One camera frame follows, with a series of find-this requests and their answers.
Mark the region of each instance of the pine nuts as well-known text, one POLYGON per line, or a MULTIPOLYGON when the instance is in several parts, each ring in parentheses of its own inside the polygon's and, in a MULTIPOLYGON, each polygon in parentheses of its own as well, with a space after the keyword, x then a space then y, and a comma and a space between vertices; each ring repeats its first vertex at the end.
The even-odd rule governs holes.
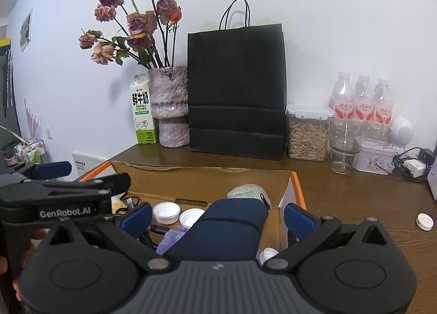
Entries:
POLYGON ((288 156, 291 159, 323 161, 326 155, 329 123, 313 121, 292 124, 290 120, 290 124, 288 156))

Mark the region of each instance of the container lid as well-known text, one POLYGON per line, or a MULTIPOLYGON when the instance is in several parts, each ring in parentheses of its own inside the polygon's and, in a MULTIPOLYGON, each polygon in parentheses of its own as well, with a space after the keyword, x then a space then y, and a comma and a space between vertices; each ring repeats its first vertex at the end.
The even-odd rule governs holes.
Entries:
POLYGON ((334 117, 334 111, 329 107, 324 107, 320 104, 305 103, 287 104, 286 114, 289 117, 301 119, 327 120, 328 118, 334 117))
POLYGON ((149 75, 147 73, 142 73, 140 75, 135 75, 135 82, 139 83, 149 79, 149 75))
POLYGON ((364 73, 360 73, 360 75, 358 76, 358 80, 363 82, 370 82, 370 76, 365 75, 364 73))
POLYGON ((265 263, 265 261, 270 260, 272 257, 275 257, 277 254, 279 254, 278 251, 276 251, 273 248, 265 248, 263 252, 261 252, 261 255, 259 255, 259 261, 261 265, 265 263))
POLYGON ((361 151, 377 153, 380 155, 394 156, 396 155, 397 146, 388 142, 375 141, 372 139, 364 139, 361 145, 361 151))
POLYGON ((430 231, 433 228, 434 221, 428 214, 420 213, 417 216, 416 223, 420 229, 430 231))
POLYGON ((350 73, 349 72, 338 72, 338 78, 342 78, 345 80, 350 79, 350 73))
POLYGON ((390 80, 386 79, 386 78, 380 78, 379 79, 379 84, 383 85, 383 86, 388 86, 390 84, 390 80))
POLYGON ((179 217, 179 221, 184 228, 190 229, 203 213, 205 213, 203 209, 192 208, 183 212, 179 217))
POLYGON ((181 207, 173 202, 158 203, 153 209, 153 215, 156 220, 171 220, 178 218, 181 213, 181 207))

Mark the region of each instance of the pink textured vase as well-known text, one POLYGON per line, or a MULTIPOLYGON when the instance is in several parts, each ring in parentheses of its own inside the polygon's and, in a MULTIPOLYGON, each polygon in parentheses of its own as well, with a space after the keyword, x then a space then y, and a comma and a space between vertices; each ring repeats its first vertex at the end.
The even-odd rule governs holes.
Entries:
POLYGON ((181 147, 190 143, 188 117, 160 119, 160 144, 181 147))
POLYGON ((149 70, 152 116, 177 118, 188 114, 186 66, 149 70))

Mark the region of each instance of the wooden table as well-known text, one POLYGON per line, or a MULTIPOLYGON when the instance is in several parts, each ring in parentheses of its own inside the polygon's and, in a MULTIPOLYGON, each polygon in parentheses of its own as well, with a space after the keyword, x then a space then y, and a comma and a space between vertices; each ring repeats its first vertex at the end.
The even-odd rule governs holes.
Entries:
POLYGON ((159 144, 136 145, 113 160, 154 166, 215 166, 296 171, 308 210, 316 216, 332 214, 344 223, 359 224, 376 217, 393 236, 417 276, 417 292, 408 314, 437 313, 437 226, 421 230, 419 213, 437 220, 437 205, 427 184, 354 171, 336 174, 329 164, 316 161, 259 160, 192 152, 188 147, 166 149, 159 144))

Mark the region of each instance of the zipper pull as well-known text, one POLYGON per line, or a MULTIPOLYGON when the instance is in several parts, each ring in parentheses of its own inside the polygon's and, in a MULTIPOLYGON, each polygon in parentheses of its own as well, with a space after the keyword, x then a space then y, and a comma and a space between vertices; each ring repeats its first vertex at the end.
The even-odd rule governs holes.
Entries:
POLYGON ((267 202, 266 197, 264 197, 264 195, 263 195, 262 193, 260 193, 259 196, 261 196, 261 200, 262 200, 263 203, 266 205, 267 209, 268 209, 269 211, 271 211, 270 204, 267 202))

